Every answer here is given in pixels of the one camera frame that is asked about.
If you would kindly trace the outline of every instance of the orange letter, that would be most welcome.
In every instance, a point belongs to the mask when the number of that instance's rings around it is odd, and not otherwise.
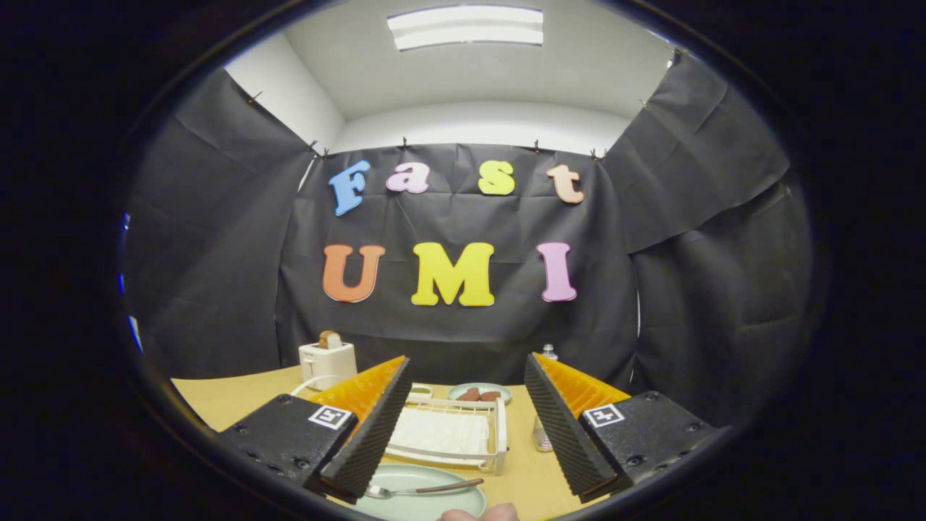
[[[321,275],[321,288],[334,300],[341,302],[359,302],[369,297],[376,286],[376,267],[380,257],[386,252],[382,246],[364,246],[360,248],[363,257],[363,269],[360,271],[360,282],[354,287],[344,285],[344,264],[347,256],[354,251],[353,248],[341,244],[333,244],[325,248],[325,270]]]
[[[578,172],[570,172],[566,165],[559,165],[546,171],[547,177],[553,178],[553,186],[557,188],[557,195],[570,204],[582,202],[585,194],[572,188],[573,181],[579,181]]]

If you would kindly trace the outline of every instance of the white dish rack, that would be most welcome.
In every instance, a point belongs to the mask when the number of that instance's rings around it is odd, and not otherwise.
[[[386,453],[502,474],[507,452],[505,403],[423,398],[410,393]]]

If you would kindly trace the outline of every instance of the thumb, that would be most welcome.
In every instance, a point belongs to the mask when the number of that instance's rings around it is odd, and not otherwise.
[[[499,503],[485,511],[483,521],[518,521],[518,512],[515,505],[509,502]]]
[[[437,521],[478,521],[478,520],[472,515],[469,515],[468,513],[462,510],[454,509],[454,510],[448,510],[444,512],[443,514],[441,514],[441,518],[438,519]]]

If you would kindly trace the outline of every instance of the black curtain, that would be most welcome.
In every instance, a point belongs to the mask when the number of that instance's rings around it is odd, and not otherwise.
[[[679,54],[608,152],[641,304],[632,390],[716,425],[754,413],[803,354],[807,204],[748,101]]]
[[[277,269],[307,145],[225,70],[158,129],[129,206],[124,280],[144,354],[168,376],[281,367]]]
[[[362,203],[335,216],[329,180],[365,160]],[[515,180],[505,196],[478,187],[481,165],[507,161]],[[397,165],[430,167],[424,193],[393,192],[386,179]],[[546,172],[567,165],[580,175],[584,200],[557,196]],[[636,338],[637,308],[630,260],[620,239],[621,217],[607,174],[591,156],[516,146],[400,146],[336,154],[317,160],[294,203],[281,264],[278,316],[283,362],[296,364],[296,348],[333,329],[356,345],[358,369],[397,355],[409,356],[419,381],[518,384],[524,360],[544,343],[561,360],[608,381],[626,382]],[[473,242],[493,245],[490,289],[494,305],[465,307],[411,302],[419,277],[412,249],[437,242],[457,262]],[[574,300],[547,302],[543,258],[536,247],[565,242]],[[339,302],[321,290],[326,246],[353,248],[344,282],[356,284],[360,247],[385,247],[373,293]]]

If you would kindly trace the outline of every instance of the spoon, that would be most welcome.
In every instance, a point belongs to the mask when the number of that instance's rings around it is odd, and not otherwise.
[[[388,500],[393,497],[395,494],[405,493],[416,493],[416,494],[426,494],[428,492],[442,492],[444,490],[456,490],[464,489],[466,487],[475,487],[482,483],[482,478],[471,479],[469,481],[461,481],[459,483],[453,483],[451,485],[443,485],[441,487],[428,487],[426,489],[408,489],[408,490],[389,490],[384,489],[378,485],[370,485],[367,487],[367,491],[364,493],[365,496],[370,496],[371,498],[376,498],[378,500]]]

